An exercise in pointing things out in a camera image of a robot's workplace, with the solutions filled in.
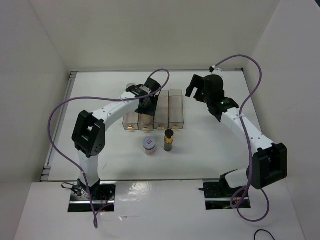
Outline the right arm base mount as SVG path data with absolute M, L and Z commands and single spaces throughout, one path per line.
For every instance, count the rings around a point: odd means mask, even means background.
M 232 209 L 230 200 L 238 188 L 223 189 L 218 180 L 204 180 L 203 186 L 198 190 L 204 195 L 205 208 L 209 210 L 229 210 Z

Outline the white-lid red-label spice jar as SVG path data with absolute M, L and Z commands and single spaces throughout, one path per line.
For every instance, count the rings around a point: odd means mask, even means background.
M 146 155 L 153 155 L 157 150 L 156 139 L 153 136 L 146 136 L 142 146 Z

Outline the tall silver-lid blue-label spice jar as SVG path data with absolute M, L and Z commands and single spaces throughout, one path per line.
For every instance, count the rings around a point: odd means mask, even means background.
M 129 83 L 129 84 L 126 85 L 125 89 L 128 89 L 128 88 L 130 88 L 132 86 L 135 86 L 135 84 L 134 83 Z

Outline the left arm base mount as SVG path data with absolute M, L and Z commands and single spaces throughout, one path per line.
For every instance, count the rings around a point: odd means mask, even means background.
M 61 187 L 70 190 L 70 199 L 68 204 L 69 213 L 87 213 L 91 212 L 89 195 L 76 182 L 63 182 Z M 116 182 L 101 181 L 100 185 L 95 187 L 91 193 L 92 204 L 96 212 L 114 212 L 116 198 Z

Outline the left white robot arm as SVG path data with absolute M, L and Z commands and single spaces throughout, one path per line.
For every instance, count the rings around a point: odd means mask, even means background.
M 88 200 L 94 200 L 100 193 L 98 158 L 106 145 L 106 131 L 129 113 L 154 116 L 160 91 L 161 85 L 149 77 L 144 84 L 127 87 L 116 101 L 93 112 L 79 113 L 71 139 L 79 157 L 81 193 Z

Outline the black-cap gold-band pepper bottle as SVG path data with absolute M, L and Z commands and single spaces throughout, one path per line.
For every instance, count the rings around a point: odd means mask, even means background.
M 170 152 L 173 147 L 174 141 L 174 131 L 172 129 L 167 129 L 164 132 L 164 150 Z

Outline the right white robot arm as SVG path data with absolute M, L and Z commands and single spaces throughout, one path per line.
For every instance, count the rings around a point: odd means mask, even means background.
M 205 103 L 208 111 L 251 148 L 251 166 L 220 176 L 219 191 L 231 196 L 237 189 L 250 184 L 261 190 L 285 179 L 288 175 L 288 149 L 263 135 L 241 112 L 239 105 L 225 96 L 224 82 L 219 75 L 194 75 L 186 89 L 186 97 Z

